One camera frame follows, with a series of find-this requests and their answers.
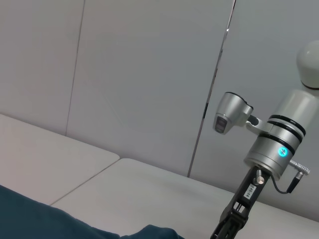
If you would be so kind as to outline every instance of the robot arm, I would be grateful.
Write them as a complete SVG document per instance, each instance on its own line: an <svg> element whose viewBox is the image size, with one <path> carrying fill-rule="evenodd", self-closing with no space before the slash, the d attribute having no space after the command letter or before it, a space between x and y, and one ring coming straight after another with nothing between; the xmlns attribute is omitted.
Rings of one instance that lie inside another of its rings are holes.
<svg viewBox="0 0 319 239"><path fill-rule="evenodd" d="M319 41L312 42L297 56L297 65L305 91L291 91L267 121L251 115L253 107L241 96L226 92L221 99L213 128L226 134L233 126L246 127L258 135L244 162L250 170L223 211L211 239L233 239L248 220L248 215L269 178L279 193L292 193L303 175L310 170L292 160L306 136L306 129L317 113L318 100L313 90L319 90ZM279 180L290 165L298 172L286 192L278 189Z"/></svg>

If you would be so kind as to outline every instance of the glowing blue led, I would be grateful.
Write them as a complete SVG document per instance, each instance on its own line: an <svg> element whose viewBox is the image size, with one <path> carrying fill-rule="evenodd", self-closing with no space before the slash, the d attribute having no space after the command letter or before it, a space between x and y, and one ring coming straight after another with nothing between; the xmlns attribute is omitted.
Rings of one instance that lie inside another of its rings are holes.
<svg viewBox="0 0 319 239"><path fill-rule="evenodd" d="M278 154L281 156L281 157L286 157L288 155L288 149L286 147L280 147L278 149Z"/></svg>

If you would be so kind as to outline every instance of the dark teal cloth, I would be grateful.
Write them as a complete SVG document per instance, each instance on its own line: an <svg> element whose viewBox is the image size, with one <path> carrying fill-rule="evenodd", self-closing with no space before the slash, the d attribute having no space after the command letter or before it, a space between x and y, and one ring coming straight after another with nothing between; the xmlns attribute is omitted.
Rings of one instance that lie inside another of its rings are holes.
<svg viewBox="0 0 319 239"><path fill-rule="evenodd" d="M174 230L148 225L120 237L87 225L51 206L0 186L0 239L183 239Z"/></svg>

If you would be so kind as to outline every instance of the white table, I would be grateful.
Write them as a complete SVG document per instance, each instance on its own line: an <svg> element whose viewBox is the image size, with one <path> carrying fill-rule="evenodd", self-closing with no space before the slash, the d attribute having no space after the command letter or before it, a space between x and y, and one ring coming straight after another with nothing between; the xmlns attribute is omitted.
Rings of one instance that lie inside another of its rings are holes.
<svg viewBox="0 0 319 239"><path fill-rule="evenodd" d="M114 153L0 115L0 185L52 204L119 159Z"/></svg>
<svg viewBox="0 0 319 239"><path fill-rule="evenodd" d="M102 230L130 235L148 224L186 239L209 239L233 194L141 163L121 159L54 207ZM319 223L256 203L236 239L317 239Z"/></svg>

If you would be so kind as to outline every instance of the black cable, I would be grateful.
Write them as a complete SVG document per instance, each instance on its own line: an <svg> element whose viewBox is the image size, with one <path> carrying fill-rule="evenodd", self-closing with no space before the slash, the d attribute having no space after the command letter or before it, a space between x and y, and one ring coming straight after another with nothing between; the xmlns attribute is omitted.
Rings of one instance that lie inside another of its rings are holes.
<svg viewBox="0 0 319 239"><path fill-rule="evenodd" d="M281 194L288 194L288 192L287 192L287 191L286 191L286 192L283 192L283 191L280 191L280 190L279 190L279 188L277 187L277 184L276 184L275 178L274 178L274 176L273 176L272 174L270 174L270 177L271 177L271 179L273 180L274 187L275 187L275 189L277 190L277 192L279 192L279 193L281 193Z"/></svg>

